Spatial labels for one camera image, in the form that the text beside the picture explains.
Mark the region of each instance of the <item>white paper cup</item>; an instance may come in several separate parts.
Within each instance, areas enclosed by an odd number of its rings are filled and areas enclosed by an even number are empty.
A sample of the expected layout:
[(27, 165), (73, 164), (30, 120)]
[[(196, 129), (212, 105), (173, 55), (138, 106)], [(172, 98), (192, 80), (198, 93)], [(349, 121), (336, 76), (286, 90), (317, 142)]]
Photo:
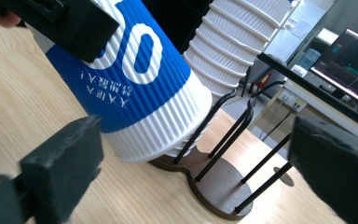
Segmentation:
[(252, 49), (251, 47), (241, 43), (239, 40), (222, 32), (213, 26), (213, 24), (205, 21), (196, 30), (196, 35), (203, 35), (205, 38), (215, 43), (227, 52), (241, 58), (246, 62), (253, 62), (255, 57), (261, 53), (260, 50)]
[(193, 49), (187, 49), (183, 56), (191, 68), (197, 67), (199, 70), (207, 73), (210, 77), (225, 81), (229, 85), (235, 85), (241, 77), (246, 76), (246, 73), (240, 74), (226, 69), (211, 59), (199, 55)]
[(211, 91), (211, 94), (212, 94), (212, 105), (215, 105), (220, 100), (220, 98), (224, 96), (224, 94), (219, 94), (213, 91)]
[(210, 8), (220, 12), (224, 11), (238, 21), (246, 24), (260, 34), (271, 37), (280, 24), (265, 13), (254, 13), (250, 8), (244, 7), (239, 1), (234, 0), (214, 0)]
[(95, 2), (120, 25), (93, 63), (35, 30), (34, 38), (87, 113), (102, 118), (103, 137), (117, 157), (151, 161), (197, 129), (211, 93), (140, 0)]
[(231, 93), (233, 89), (237, 88), (240, 83), (240, 78), (238, 79), (235, 85), (229, 85), (226, 82), (219, 81), (213, 77), (209, 77), (208, 74), (202, 72), (197, 67), (192, 67), (193, 71), (196, 73), (197, 77), (201, 83), (208, 88), (210, 91), (216, 92), (218, 94), (228, 94)]
[[(213, 118), (211, 118), (211, 120), (208, 121), (207, 125), (204, 127), (204, 129), (202, 129), (200, 135), (196, 138), (196, 140), (194, 140), (194, 142), (191, 144), (191, 146), (188, 148), (187, 152), (185, 153), (184, 157), (187, 156), (191, 149), (193, 149), (193, 147), (196, 146), (196, 144), (199, 142), (199, 140), (202, 138), (202, 135), (206, 132), (206, 130), (208, 130), (209, 125), (211, 125), (211, 123), (213, 122), (214, 117), (216, 117), (218, 114), (218, 111), (213, 115)], [(184, 140), (180, 145), (174, 147), (173, 149), (171, 149), (169, 152), (167, 152), (165, 155), (169, 156), (169, 157), (173, 157), (176, 158), (179, 153), (182, 151), (182, 149), (185, 147), (185, 145), (187, 144), (188, 140), (190, 139), (191, 135)]]
[(236, 73), (246, 73), (248, 67), (253, 65), (253, 63), (246, 62), (245, 60), (220, 49), (201, 35), (194, 36), (189, 42), (189, 48)]
[(216, 12), (210, 8), (207, 14), (202, 17), (203, 21), (208, 21), (215, 25), (218, 29), (233, 36), (243, 44), (256, 49), (263, 50), (269, 38), (257, 32), (248, 25), (244, 25), (225, 12)]
[(245, 7), (253, 8), (254, 12), (265, 13), (281, 24), (284, 17), (290, 11), (292, 5), (287, 0), (239, 0), (238, 3)]

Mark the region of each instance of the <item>wire stand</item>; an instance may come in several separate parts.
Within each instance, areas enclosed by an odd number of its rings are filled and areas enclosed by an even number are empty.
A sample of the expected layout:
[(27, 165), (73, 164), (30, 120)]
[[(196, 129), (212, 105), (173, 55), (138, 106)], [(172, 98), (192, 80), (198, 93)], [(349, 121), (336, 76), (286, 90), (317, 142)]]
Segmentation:
[(223, 159), (222, 156), (251, 122), (255, 107), (255, 99), (253, 99), (253, 97), (262, 92), (263, 91), (259, 91), (251, 97), (248, 101), (247, 109), (211, 153), (200, 152), (197, 146), (195, 146), (191, 149), (190, 153), (184, 157), (217, 110), (226, 100), (237, 94), (235, 89), (232, 93), (223, 96), (213, 106), (206, 119), (193, 133), (176, 158), (172, 159), (172, 157), (169, 156), (162, 156), (152, 160), (150, 163), (163, 170), (184, 173), (188, 185), (196, 198), (217, 216), (228, 220), (242, 219), (251, 212), (253, 199), (259, 194), (254, 195), (251, 201), (247, 200), (246, 205), (244, 205), (244, 200), (252, 196), (249, 185), (246, 182), (242, 182), (243, 176), (241, 173), (231, 163)]

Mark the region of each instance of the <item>wooden table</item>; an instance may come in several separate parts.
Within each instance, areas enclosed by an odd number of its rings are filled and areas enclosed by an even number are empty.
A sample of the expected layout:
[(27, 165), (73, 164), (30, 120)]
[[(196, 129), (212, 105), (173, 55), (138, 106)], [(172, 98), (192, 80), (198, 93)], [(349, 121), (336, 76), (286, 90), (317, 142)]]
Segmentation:
[[(0, 28), (0, 174), (15, 177), (18, 161), (70, 121), (87, 116), (24, 28)], [(234, 120), (219, 111), (197, 146), (210, 151)], [(119, 161), (103, 140), (102, 172), (73, 213), (75, 223), (342, 223), (319, 200), (294, 168), (295, 186), (277, 181), (254, 202), (240, 221), (227, 221), (206, 210), (182, 173), (150, 163)], [(246, 175), (270, 151), (245, 131), (224, 158)], [(273, 167), (285, 161), (274, 156), (249, 181), (255, 191)]]

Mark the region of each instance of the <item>monitor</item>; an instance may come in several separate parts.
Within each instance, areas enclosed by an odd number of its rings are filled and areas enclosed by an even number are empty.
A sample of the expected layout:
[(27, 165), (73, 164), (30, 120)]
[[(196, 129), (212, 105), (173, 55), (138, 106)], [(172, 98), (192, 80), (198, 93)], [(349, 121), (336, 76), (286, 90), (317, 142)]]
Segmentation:
[(358, 100), (358, 34), (345, 30), (310, 70)]

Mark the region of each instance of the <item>cup rim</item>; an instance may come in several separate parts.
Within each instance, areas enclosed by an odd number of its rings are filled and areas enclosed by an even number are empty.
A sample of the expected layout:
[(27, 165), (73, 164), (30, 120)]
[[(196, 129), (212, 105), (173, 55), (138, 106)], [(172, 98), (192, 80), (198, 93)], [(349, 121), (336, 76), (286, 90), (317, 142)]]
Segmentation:
[[(193, 148), (189, 148), (188, 151), (185, 153), (184, 156), (187, 156), (188, 154), (190, 154), (191, 149), (193, 149)], [(165, 153), (164, 155), (167, 155), (167, 156), (169, 156), (169, 157), (175, 158), (175, 157), (177, 157), (177, 156), (179, 155), (179, 153), (178, 153), (178, 154), (173, 154), (173, 153), (172, 153), (172, 152), (175, 151), (175, 150), (177, 150), (177, 151), (182, 151), (182, 149), (179, 149), (179, 148), (177, 148), (177, 147), (174, 147), (173, 149), (171, 149), (170, 151), (168, 151), (168, 152)]]
[(203, 60), (207, 61), (208, 63), (211, 63), (212, 65), (216, 66), (218, 69), (221, 69), (221, 70), (223, 70), (223, 71), (225, 71), (225, 72), (228, 72), (228, 73), (230, 73), (231, 75), (233, 75), (233, 76), (235, 76), (235, 77), (243, 77), (243, 75), (242, 75), (241, 73), (238, 73), (238, 72), (236, 72), (236, 71), (232, 71), (232, 70), (230, 70), (230, 69), (228, 69), (228, 68), (226, 68), (226, 67), (220, 65), (219, 63), (214, 62), (212, 59), (210, 59), (210, 58), (208, 58), (208, 57), (205, 57), (198, 49), (192, 48), (192, 47), (190, 47), (190, 48), (191, 48), (192, 50), (194, 50), (195, 53), (197, 53), (197, 55), (198, 55), (199, 57), (201, 57)]
[(220, 84), (222, 86), (228, 87), (228, 88), (237, 88), (240, 85), (240, 81), (238, 80), (238, 83), (236, 85), (230, 85), (226, 82), (223, 82), (219, 79), (216, 79), (215, 77), (210, 77), (205, 72), (201, 71), (195, 64), (192, 62), (188, 62), (191, 66), (191, 69), (195, 70), (196, 74), (201, 74), (203, 77), (207, 77), (208, 79), (212, 80), (213, 82), (216, 82), (217, 84)]
[(216, 27), (216, 25), (214, 25), (211, 21), (209, 21), (208, 18), (203, 17), (203, 18), (202, 18), (202, 21), (203, 21), (204, 24), (206, 24), (207, 26), (209, 26), (211, 29), (213, 29), (213, 30), (214, 30), (215, 32), (217, 32), (218, 34), (224, 36), (225, 38), (227, 38), (227, 39), (230, 40), (231, 42), (234, 42), (234, 44), (239, 45), (239, 47), (245, 48), (245, 49), (247, 49), (247, 50), (249, 50), (249, 51), (251, 51), (251, 52), (253, 52), (253, 53), (255, 53), (255, 54), (260, 54), (260, 53), (261, 53), (261, 50), (254, 49), (254, 48), (250, 47), (249, 45), (246, 45), (246, 44), (240, 42), (240, 40), (238, 40), (237, 38), (235, 38), (235, 37), (233, 37), (233, 36), (227, 34), (226, 32), (224, 32), (224, 31), (218, 29), (218, 28)]
[(246, 31), (248, 31), (249, 33), (251, 33), (252, 35), (256, 36), (257, 38), (265, 41), (265, 42), (269, 42), (270, 38), (266, 37), (265, 35), (261, 34), (260, 32), (258, 32), (257, 30), (255, 30), (254, 28), (252, 28), (251, 26), (243, 23), (242, 21), (238, 20), (237, 18), (229, 15), (228, 13), (226, 13), (225, 11), (223, 11), (222, 9), (214, 6), (214, 5), (210, 5), (210, 9), (212, 11), (215, 11), (216, 13), (222, 15), (223, 17), (225, 17), (226, 19), (233, 21), (234, 23), (236, 23), (237, 25), (239, 25), (241, 28), (245, 29)]
[[(192, 72), (192, 75), (194, 77), (191, 78), (197, 78), (196, 74), (194, 72)], [(199, 113), (197, 113), (196, 117), (193, 118), (193, 122), (191, 123), (191, 125), (189, 125), (188, 127), (186, 127), (187, 132), (186, 133), (181, 133), (180, 135), (176, 136), (174, 141), (171, 141), (170, 143), (168, 143), (167, 145), (164, 146), (163, 149), (160, 150), (155, 150), (149, 154), (147, 154), (147, 156), (143, 156), (143, 157), (136, 157), (136, 158), (129, 158), (128, 155), (126, 155), (126, 157), (119, 157), (117, 156), (121, 161), (125, 161), (125, 162), (130, 162), (130, 163), (136, 163), (136, 162), (143, 162), (143, 161), (150, 161), (153, 160), (154, 158), (156, 158), (157, 156), (160, 155), (164, 155), (167, 152), (169, 152), (171, 149), (174, 148), (174, 146), (177, 146), (177, 144), (180, 144), (181, 142), (183, 142), (190, 133), (193, 133), (196, 131), (196, 129), (200, 126), (200, 124), (203, 121), (203, 118), (206, 114), (208, 114), (209, 108), (212, 105), (213, 102), (213, 97), (212, 97), (212, 93), (211, 91), (205, 87), (204, 85), (202, 85), (200, 83), (200, 87), (198, 89), (198, 91), (202, 92), (202, 94), (204, 94), (205, 97), (202, 97), (203, 100), (200, 100), (200, 104), (199, 104), (199, 108), (200, 111)], [(155, 118), (158, 118), (159, 115), (155, 114), (157, 113), (157, 110), (154, 111), (152, 114), (150, 114), (149, 116), (153, 116)]]
[(210, 92), (211, 92), (212, 95), (217, 96), (217, 97), (223, 97), (224, 96), (224, 94), (219, 94), (219, 93), (211, 91), (211, 90), (210, 90)]
[(239, 57), (237, 57), (236, 55), (226, 51), (225, 49), (222, 49), (220, 46), (217, 46), (214, 42), (212, 42), (211, 40), (209, 40), (205, 35), (203, 35), (202, 33), (199, 32), (199, 34), (197, 35), (197, 37), (199, 37), (202, 41), (206, 42), (207, 44), (209, 44), (210, 46), (212, 46), (213, 49), (216, 49), (217, 51), (225, 54), (226, 56), (228, 56), (229, 58), (231, 58), (232, 60), (235, 60), (239, 63), (244, 63), (246, 65), (252, 66), (253, 63), (245, 61), (244, 59), (241, 59)]
[(274, 18), (270, 17), (270, 15), (267, 14), (265, 11), (263, 11), (261, 8), (256, 7), (256, 6), (248, 3), (247, 1), (243, 1), (243, 0), (239, 0), (238, 3), (241, 4), (243, 7), (250, 9), (258, 16), (263, 17), (264, 19), (266, 19), (266, 21), (271, 23), (277, 29), (280, 27), (280, 24), (278, 23), (278, 21), (276, 21)]

